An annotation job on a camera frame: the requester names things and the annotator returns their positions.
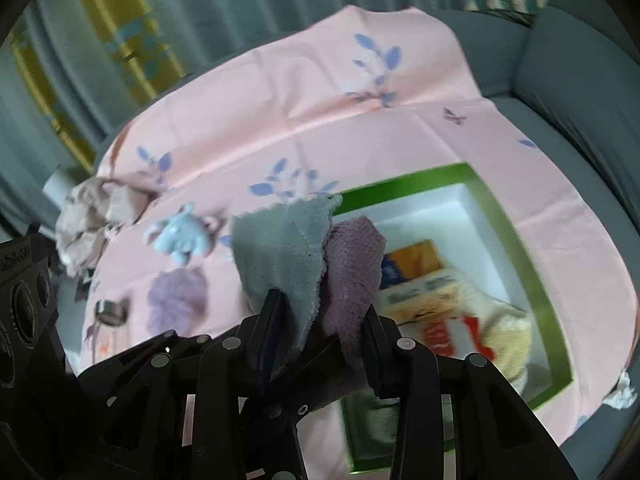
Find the grey and mauve towel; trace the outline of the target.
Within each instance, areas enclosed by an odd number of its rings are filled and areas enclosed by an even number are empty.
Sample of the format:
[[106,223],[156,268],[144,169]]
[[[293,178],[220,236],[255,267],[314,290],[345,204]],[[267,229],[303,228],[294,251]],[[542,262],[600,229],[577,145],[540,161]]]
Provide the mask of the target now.
[[360,327],[381,284],[385,237],[360,216],[334,222],[341,195],[277,204],[234,218],[231,248],[253,312],[268,292],[288,300],[273,373],[280,375],[311,336],[337,337],[340,358],[330,380],[336,396],[366,384]]

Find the blue plush elephant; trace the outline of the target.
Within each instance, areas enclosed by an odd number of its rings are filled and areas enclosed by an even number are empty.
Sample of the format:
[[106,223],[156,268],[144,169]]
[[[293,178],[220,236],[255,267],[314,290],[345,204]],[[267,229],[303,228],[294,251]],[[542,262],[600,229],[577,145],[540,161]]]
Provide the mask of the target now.
[[151,224],[143,243],[169,256],[177,266],[186,266],[193,257],[206,257],[214,249],[214,237],[221,220],[213,214],[200,216],[195,204],[187,203],[171,217]]

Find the yellow fluffy towel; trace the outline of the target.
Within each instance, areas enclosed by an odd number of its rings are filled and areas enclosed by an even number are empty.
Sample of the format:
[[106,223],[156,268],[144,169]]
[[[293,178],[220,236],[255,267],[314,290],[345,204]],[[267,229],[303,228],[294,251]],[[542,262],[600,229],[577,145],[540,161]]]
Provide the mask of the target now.
[[458,312],[477,318],[480,343],[494,352],[491,361],[522,394],[528,381],[528,360],[533,345],[530,315],[477,289],[462,274]]

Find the green fluffy towel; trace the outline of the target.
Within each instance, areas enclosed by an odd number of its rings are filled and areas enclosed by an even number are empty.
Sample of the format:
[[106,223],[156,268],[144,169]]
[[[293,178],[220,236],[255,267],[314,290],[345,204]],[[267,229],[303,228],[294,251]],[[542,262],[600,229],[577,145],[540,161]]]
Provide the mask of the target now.
[[394,452],[398,419],[398,399],[379,399],[363,389],[347,398],[349,442],[355,460],[373,460]]

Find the black metal tin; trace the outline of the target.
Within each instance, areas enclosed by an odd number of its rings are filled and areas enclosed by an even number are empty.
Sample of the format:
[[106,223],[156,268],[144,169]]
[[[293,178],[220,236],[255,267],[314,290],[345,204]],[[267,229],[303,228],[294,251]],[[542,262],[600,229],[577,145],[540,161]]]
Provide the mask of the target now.
[[101,299],[94,306],[94,318],[100,325],[107,327],[124,326],[128,321],[130,299],[117,301]]

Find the blue orange snack pack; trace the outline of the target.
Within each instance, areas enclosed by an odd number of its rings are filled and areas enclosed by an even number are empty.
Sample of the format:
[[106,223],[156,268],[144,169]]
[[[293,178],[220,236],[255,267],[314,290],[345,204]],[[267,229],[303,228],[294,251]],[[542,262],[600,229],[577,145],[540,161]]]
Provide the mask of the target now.
[[477,318],[458,312],[459,285],[430,240],[396,249],[383,257],[382,278],[374,306],[402,332],[438,356],[463,359],[494,356],[480,343]]

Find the crumpled beige paper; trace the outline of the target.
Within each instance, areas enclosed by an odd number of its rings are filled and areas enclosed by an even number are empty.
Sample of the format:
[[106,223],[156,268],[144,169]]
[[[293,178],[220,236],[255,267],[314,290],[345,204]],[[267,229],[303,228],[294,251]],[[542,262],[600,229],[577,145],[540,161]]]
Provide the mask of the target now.
[[133,226],[154,200],[153,192],[92,177],[70,190],[55,223],[58,258],[70,278],[94,270],[106,245]]

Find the green cardboard box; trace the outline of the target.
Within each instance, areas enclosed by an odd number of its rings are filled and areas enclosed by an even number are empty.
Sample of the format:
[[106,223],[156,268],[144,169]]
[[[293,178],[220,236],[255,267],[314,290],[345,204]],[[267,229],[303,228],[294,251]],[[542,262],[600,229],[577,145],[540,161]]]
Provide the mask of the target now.
[[386,240],[378,314],[396,323],[408,400],[341,403],[348,470],[394,479],[569,479],[537,416],[573,380],[554,305],[487,185],[465,164],[353,188],[337,221]]

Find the pink floral cloth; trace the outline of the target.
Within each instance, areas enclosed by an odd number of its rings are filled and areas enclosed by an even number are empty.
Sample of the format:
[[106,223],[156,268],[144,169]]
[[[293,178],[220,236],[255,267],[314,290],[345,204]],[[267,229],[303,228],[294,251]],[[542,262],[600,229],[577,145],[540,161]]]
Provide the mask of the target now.
[[233,218],[442,166],[473,169],[427,119],[461,126],[456,107],[480,96],[434,12],[349,6],[196,77],[120,130],[96,173],[155,198],[104,249],[89,298],[129,298],[129,316],[85,330],[81,368],[151,336],[146,295],[172,262],[143,234],[182,205]]

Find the teal sofa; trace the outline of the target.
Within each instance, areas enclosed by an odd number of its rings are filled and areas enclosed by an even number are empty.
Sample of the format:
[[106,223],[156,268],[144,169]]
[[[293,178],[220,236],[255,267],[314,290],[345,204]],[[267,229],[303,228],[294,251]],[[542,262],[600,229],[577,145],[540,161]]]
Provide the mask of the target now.
[[573,381],[538,411],[578,470],[604,466],[638,416],[608,396],[639,373],[639,66],[604,3],[553,3],[523,27],[437,10],[480,96],[428,122],[497,196],[541,277]]

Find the teal curtain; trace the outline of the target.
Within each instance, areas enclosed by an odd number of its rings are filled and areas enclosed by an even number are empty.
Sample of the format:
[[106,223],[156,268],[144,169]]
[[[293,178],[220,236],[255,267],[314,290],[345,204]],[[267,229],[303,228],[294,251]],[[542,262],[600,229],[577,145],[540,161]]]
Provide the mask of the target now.
[[1,229],[54,225],[56,170],[82,180],[149,102],[229,55],[354,4],[468,0],[1,0]]

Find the striped cushion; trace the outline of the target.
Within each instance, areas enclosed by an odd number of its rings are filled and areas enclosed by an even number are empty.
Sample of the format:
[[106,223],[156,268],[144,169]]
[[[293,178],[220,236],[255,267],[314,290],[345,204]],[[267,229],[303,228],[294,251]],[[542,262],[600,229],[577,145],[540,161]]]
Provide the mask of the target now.
[[469,0],[464,10],[502,18],[512,23],[532,27],[536,16],[549,0]]

